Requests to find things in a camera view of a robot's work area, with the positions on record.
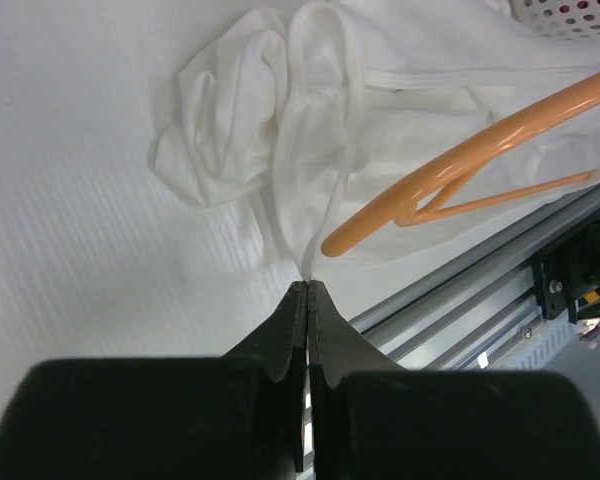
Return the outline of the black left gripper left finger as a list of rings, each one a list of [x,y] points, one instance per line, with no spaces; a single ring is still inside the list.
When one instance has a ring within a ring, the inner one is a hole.
[[[58,359],[0,420],[0,479],[292,479],[304,466],[308,286],[219,357]]]

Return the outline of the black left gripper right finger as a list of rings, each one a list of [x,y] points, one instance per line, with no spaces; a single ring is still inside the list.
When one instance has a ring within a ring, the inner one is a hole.
[[[407,370],[308,286],[313,466],[319,479],[600,479],[580,391],[546,371]]]

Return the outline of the orange plastic hanger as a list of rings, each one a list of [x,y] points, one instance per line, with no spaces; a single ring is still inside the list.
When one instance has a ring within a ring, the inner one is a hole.
[[[393,221],[409,227],[584,182],[593,170],[447,208],[445,204],[496,157],[600,105],[600,72],[475,134],[389,187],[335,229],[321,252],[338,257]]]

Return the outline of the white tank top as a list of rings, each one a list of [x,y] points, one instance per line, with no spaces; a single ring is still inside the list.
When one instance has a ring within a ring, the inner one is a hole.
[[[178,77],[180,115],[152,169],[216,207],[270,188],[277,242],[305,275],[494,232],[600,182],[600,106],[496,157],[447,208],[593,170],[573,183],[399,227],[344,255],[320,243],[374,197],[471,136],[600,72],[600,40],[545,38],[510,1],[311,1],[256,8]]]

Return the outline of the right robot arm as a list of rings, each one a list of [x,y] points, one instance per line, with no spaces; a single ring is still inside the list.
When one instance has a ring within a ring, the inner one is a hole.
[[[532,272],[542,317],[576,318],[577,302],[600,287],[600,208],[535,254]]]

